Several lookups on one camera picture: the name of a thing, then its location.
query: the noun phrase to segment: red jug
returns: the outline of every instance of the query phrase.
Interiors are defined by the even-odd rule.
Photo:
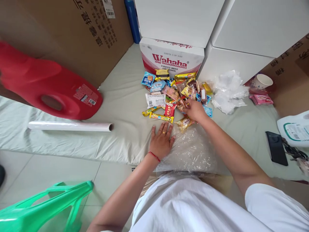
[[[0,80],[3,86],[34,107],[51,115],[86,120],[100,108],[103,98],[88,81],[54,61],[34,59],[0,41]],[[56,110],[42,100],[61,104]]]

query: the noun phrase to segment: white shirt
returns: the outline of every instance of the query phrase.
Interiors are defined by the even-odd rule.
[[[141,197],[130,231],[309,231],[309,212],[264,184],[246,191],[248,211],[194,176],[167,174]]]

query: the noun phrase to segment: clear plastic bag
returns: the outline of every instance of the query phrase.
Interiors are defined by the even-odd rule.
[[[197,124],[185,133],[175,128],[176,140],[171,153],[161,160],[155,172],[187,171],[216,172],[217,157],[204,129]]]
[[[235,70],[216,77],[213,82],[213,106],[225,114],[232,114],[235,107],[246,106],[242,99],[249,95],[249,87],[241,84],[242,79]]]

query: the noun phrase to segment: bottle label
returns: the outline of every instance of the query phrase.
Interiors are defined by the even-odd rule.
[[[73,95],[73,97],[77,98],[90,107],[94,106],[98,99],[98,95],[85,84],[76,90],[76,93]]]
[[[297,142],[309,141],[309,125],[300,125],[295,122],[283,125],[287,136]]]

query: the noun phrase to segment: wahaha logo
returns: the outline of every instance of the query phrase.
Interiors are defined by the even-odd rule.
[[[164,59],[164,58],[162,58],[163,56],[159,56],[157,54],[152,54],[152,55],[154,56],[154,61],[156,63],[162,63],[162,64],[166,64],[166,65],[170,65],[170,66],[175,66],[175,67],[178,67],[178,68],[187,69],[187,64],[181,63],[180,60],[172,61],[169,58]]]

